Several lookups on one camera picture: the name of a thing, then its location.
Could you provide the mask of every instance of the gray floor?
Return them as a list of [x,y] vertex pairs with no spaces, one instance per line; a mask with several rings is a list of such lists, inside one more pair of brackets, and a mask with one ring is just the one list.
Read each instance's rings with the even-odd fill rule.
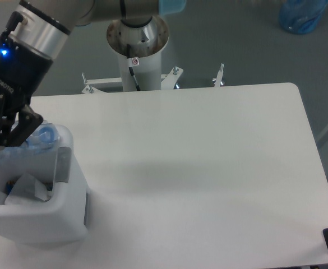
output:
[[[0,32],[16,2],[0,3]],[[228,86],[295,83],[316,136],[328,122],[328,8],[313,33],[292,35],[278,25],[279,2],[189,0],[182,14],[165,18],[171,36],[163,72],[177,65],[185,70],[183,87],[205,87],[224,62]],[[107,26],[77,28],[35,94],[78,94],[81,72],[87,78],[118,77]],[[328,143],[320,154],[328,177]]]

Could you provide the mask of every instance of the gripper logo text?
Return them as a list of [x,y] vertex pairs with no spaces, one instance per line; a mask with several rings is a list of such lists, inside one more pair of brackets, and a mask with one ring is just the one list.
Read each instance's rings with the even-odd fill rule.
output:
[[8,84],[4,83],[1,80],[0,80],[0,85],[6,90],[8,90],[11,94],[14,92],[14,89],[11,86],[9,86]]

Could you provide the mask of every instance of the white table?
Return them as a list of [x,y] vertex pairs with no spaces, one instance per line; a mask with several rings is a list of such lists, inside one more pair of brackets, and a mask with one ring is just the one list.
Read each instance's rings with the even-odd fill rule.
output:
[[0,268],[328,263],[328,185],[292,84],[33,98],[89,186],[83,242],[0,237]]

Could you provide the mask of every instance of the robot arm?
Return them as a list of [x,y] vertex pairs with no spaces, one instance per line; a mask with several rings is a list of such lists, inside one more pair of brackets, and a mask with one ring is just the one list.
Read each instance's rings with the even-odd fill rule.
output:
[[[30,99],[73,28],[92,21],[140,22],[180,12],[186,0],[21,0],[0,36],[0,147],[20,146],[43,122]],[[18,125],[12,128],[18,114]]]

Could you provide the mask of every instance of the plastic bottle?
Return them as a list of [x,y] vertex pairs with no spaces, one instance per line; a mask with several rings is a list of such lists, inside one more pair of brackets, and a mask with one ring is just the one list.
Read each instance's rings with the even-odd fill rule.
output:
[[287,0],[281,7],[279,22],[294,34],[312,32],[326,9],[328,0]]

